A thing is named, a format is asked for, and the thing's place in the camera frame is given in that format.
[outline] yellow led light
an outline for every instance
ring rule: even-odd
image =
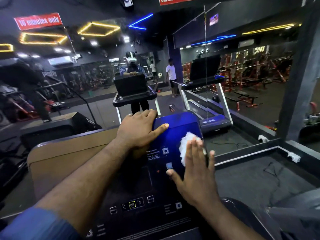
[[[54,41],[26,41],[27,36],[40,36],[40,37],[59,37],[58,40]],[[22,32],[20,35],[20,43],[21,44],[38,44],[38,45],[57,45],[62,44],[66,41],[68,37],[63,34],[58,33],[31,33],[31,32]]]
[[[0,49],[0,52],[13,52],[14,46],[12,44],[0,44],[0,46],[7,46],[8,49]]]
[[[101,33],[84,33],[84,31],[86,31],[88,28],[90,28],[92,25],[96,25],[96,26],[101,26],[101,27],[106,27],[106,28],[114,28],[114,30],[111,30],[109,32],[106,32],[105,34],[101,34]],[[81,27],[78,30],[78,34],[79,35],[86,35],[86,36],[96,36],[96,37],[104,37],[104,36],[108,36],[110,34],[112,34],[113,32],[116,32],[120,29],[120,26],[117,25],[112,25],[112,24],[103,24],[103,23],[98,23],[98,22],[90,22],[87,23],[85,26]]]
[[[270,28],[263,28],[263,29],[259,29],[259,30],[254,30],[254,31],[250,31],[250,32],[242,33],[242,34],[243,35],[250,35],[250,34],[256,34],[256,33],[260,33],[260,32],[275,30],[275,29],[290,28],[293,26],[294,26],[294,24],[285,24],[285,25],[274,26],[274,27],[270,27]]]

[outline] ok button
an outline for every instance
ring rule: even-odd
[[[135,201],[129,202],[129,208],[130,208],[130,209],[136,208],[136,202],[135,202]]]

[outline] white tissue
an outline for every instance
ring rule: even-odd
[[[181,139],[179,151],[180,151],[180,157],[182,158],[181,163],[183,166],[186,166],[186,161],[184,158],[186,156],[186,151],[187,151],[187,141],[192,140],[194,137],[196,137],[197,139],[199,138],[195,134],[193,134],[191,132],[187,132],[186,136]],[[204,148],[203,148],[203,153],[204,153],[204,155],[207,154],[207,152]]]

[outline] blue led light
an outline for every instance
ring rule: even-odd
[[[200,42],[200,43],[195,43],[195,44],[191,44],[191,45],[205,44],[205,43],[214,42],[214,41],[217,41],[217,40],[223,40],[223,39],[231,38],[231,37],[234,37],[234,36],[236,36],[236,35],[233,34],[233,35],[228,35],[228,36],[218,36],[218,37],[217,37],[218,39],[208,40],[208,41],[204,41],[204,42]]]
[[[132,26],[132,25],[135,25],[135,24],[137,24],[137,23],[140,23],[141,21],[146,20],[146,19],[148,19],[148,18],[150,18],[150,17],[152,17],[152,16],[153,16],[153,13],[149,14],[149,15],[146,16],[146,17],[143,17],[142,19],[136,21],[136,22],[133,23],[133,24],[130,24],[129,27]]]
[[[136,27],[136,26],[129,26],[129,28],[136,28],[136,29],[147,30],[146,28],[140,28],[140,27]]]

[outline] person in white shirt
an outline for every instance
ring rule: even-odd
[[[177,76],[176,76],[176,71],[174,68],[174,60],[172,58],[170,58],[168,60],[169,65],[167,66],[167,76],[165,78],[165,82],[168,81],[168,78],[170,80],[170,85],[171,85],[171,92],[172,92],[172,97],[175,98],[177,95],[177,86],[175,85],[175,83],[173,81],[177,80]]]
[[[157,76],[156,65],[153,63],[153,60],[151,61],[150,68],[151,68],[151,70],[152,70],[153,81],[155,82],[154,90],[157,92],[157,88],[158,88],[158,76]]]

